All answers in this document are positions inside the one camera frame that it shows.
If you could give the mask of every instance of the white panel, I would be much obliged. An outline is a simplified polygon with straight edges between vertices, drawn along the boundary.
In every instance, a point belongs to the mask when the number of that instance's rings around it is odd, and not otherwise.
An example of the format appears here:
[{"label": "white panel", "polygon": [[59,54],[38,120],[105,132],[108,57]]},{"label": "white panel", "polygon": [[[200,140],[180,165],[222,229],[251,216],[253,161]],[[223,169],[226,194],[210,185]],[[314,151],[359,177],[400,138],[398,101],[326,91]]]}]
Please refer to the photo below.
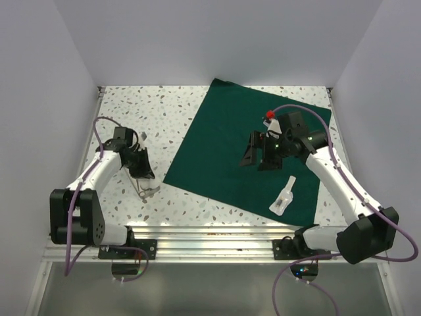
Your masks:
[{"label": "white panel", "polygon": [[[385,0],[334,88],[354,174],[421,244],[421,2]],[[390,256],[408,257],[397,236]],[[407,316],[419,315],[420,260],[391,264]]]},{"label": "white panel", "polygon": [[97,85],[333,86],[381,0],[55,0]]},{"label": "white panel", "polygon": [[95,91],[54,2],[0,2],[0,315],[24,314]]}]

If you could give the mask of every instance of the glass panel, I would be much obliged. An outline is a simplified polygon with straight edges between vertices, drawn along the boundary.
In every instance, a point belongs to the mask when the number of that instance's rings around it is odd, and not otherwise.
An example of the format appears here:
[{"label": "glass panel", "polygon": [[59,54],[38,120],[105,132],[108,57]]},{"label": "glass panel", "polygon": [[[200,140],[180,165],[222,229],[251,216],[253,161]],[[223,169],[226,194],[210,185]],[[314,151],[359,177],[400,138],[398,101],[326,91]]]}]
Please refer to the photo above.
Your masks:
[{"label": "glass panel", "polygon": [[[271,264],[153,263],[143,277],[112,283],[110,263],[77,263],[67,278],[54,263],[39,315],[273,316],[271,290],[284,267]],[[320,264],[315,282],[337,301],[341,316],[391,315],[375,263]],[[281,315],[335,315],[319,290],[283,276]]]}]

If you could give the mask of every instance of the black clamp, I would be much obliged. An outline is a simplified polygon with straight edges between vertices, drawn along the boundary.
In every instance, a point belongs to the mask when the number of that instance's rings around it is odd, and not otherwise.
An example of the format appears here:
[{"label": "black clamp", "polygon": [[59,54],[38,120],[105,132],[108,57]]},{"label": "black clamp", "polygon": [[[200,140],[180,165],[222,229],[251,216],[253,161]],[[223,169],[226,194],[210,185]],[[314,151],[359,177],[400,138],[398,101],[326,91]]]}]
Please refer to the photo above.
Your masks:
[{"label": "black clamp", "polygon": [[[157,256],[157,245],[158,241],[156,239],[137,239],[134,240],[130,247],[143,250],[146,252],[149,260],[155,260]],[[103,260],[134,260],[136,259],[136,251],[102,246],[99,248],[98,258]]]},{"label": "black clamp", "polygon": [[294,238],[290,236],[285,236],[282,239],[276,239],[272,241],[272,250],[274,252],[275,260],[297,260],[307,257],[312,257],[314,255],[329,255],[330,251],[326,250],[313,250],[306,246],[303,233],[309,228],[312,228],[317,225],[311,225],[307,227],[300,228],[294,233]]}]

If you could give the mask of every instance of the white object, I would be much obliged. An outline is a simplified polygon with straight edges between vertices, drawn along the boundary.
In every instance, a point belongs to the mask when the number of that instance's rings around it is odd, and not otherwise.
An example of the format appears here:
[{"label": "white object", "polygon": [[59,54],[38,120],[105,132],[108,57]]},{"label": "white object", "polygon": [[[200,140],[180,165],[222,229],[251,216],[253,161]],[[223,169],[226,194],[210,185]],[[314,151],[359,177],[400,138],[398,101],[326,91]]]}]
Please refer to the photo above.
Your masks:
[{"label": "white object", "polygon": [[127,241],[127,228],[116,224],[105,222],[104,235],[101,245],[117,245],[122,246]]},{"label": "white object", "polygon": [[134,189],[141,199],[146,199],[149,196],[157,193],[160,190],[161,180],[155,175],[155,179],[140,178],[133,179],[130,176],[130,172],[127,168],[124,168],[124,172],[130,179]]},{"label": "white object", "polygon": [[268,127],[268,133],[272,136],[275,137],[276,139],[279,138],[278,134],[282,134],[281,131],[281,126],[279,125],[278,120],[272,118],[270,119],[270,123],[264,123],[264,125],[266,125]]},{"label": "white object", "polygon": [[293,194],[292,194],[292,186],[295,183],[295,177],[290,176],[285,188],[282,189],[281,193],[278,195],[278,198],[272,205],[269,207],[269,210],[281,216],[287,206],[292,202]]}]

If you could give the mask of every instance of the red cap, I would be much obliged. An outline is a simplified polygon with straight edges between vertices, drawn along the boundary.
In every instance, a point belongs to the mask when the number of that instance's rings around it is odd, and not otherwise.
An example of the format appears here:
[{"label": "red cap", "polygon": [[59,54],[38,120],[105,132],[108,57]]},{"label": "red cap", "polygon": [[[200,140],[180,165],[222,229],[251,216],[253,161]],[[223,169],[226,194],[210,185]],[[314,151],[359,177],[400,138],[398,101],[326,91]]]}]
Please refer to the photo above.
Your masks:
[{"label": "red cap", "polygon": [[266,113],[266,117],[267,117],[268,119],[272,119],[272,118],[274,118],[274,117],[275,117],[275,112],[274,112],[274,111],[268,111],[268,112]]}]

